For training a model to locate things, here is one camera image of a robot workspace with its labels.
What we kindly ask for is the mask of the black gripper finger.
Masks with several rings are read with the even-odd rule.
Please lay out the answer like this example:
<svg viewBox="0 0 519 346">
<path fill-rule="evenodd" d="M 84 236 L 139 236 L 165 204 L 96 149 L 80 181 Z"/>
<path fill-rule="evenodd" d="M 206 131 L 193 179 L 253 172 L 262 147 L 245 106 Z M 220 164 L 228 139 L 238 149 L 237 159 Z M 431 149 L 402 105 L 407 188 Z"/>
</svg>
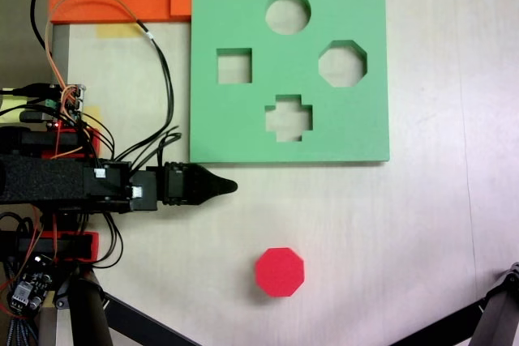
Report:
<svg viewBox="0 0 519 346">
<path fill-rule="evenodd" d="M 193 204 L 200 205 L 209 199 L 224 194 L 232 194 L 238 183 L 219 177 L 201 165 L 193 167 Z"/>
</svg>

